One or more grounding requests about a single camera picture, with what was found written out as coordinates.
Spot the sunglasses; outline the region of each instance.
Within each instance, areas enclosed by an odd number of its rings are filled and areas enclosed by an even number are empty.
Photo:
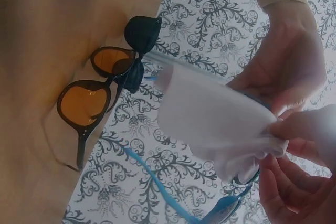
[[[85,154],[86,141],[95,130],[104,115],[113,109],[123,88],[135,93],[143,78],[145,53],[155,45],[161,29],[161,18],[144,16],[133,17],[124,30],[126,42],[132,50],[119,47],[100,47],[90,56],[94,70],[105,82],[95,80],[79,80],[67,85],[57,100],[57,112],[61,118],[78,133],[77,168],[81,171]],[[112,106],[110,85],[117,83],[115,100]]]

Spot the white tissue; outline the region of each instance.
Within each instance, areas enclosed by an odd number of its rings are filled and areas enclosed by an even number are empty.
[[[173,72],[159,108],[159,127],[188,144],[195,156],[213,161],[220,179],[238,175],[242,183],[249,181],[258,171],[257,159],[268,153],[283,156],[288,141],[265,134],[277,120],[267,108],[203,74],[169,68],[162,74]]]

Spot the wrist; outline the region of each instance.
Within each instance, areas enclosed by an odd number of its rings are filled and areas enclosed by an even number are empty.
[[[316,21],[307,3],[300,1],[280,1],[265,6],[271,24],[286,23],[316,31]]]

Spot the floral swirl pattern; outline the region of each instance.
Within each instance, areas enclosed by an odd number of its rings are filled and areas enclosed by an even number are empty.
[[[326,50],[327,82],[310,100],[318,108],[335,100],[336,0],[309,0]],[[162,31],[154,50],[187,62],[225,81],[242,71],[269,30],[256,0],[162,0]],[[162,66],[144,62],[145,76]],[[153,81],[143,80],[136,94],[123,92],[80,176],[64,224],[183,224],[163,200],[156,184],[125,148],[143,158],[166,190],[190,214],[204,217],[223,195],[242,189],[220,181],[211,162],[192,156],[187,145],[165,136],[157,125],[163,99]],[[290,158],[311,174],[327,169]],[[227,223],[269,223],[255,183]]]

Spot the orange lens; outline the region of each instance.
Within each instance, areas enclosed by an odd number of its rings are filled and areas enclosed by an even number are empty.
[[[61,101],[61,111],[69,120],[81,125],[88,126],[95,122],[96,116],[103,111],[107,94],[104,89],[96,91],[83,87],[70,88]]]
[[[94,57],[94,64],[101,70],[120,75],[126,72],[132,64],[131,54],[117,49],[104,49]]]

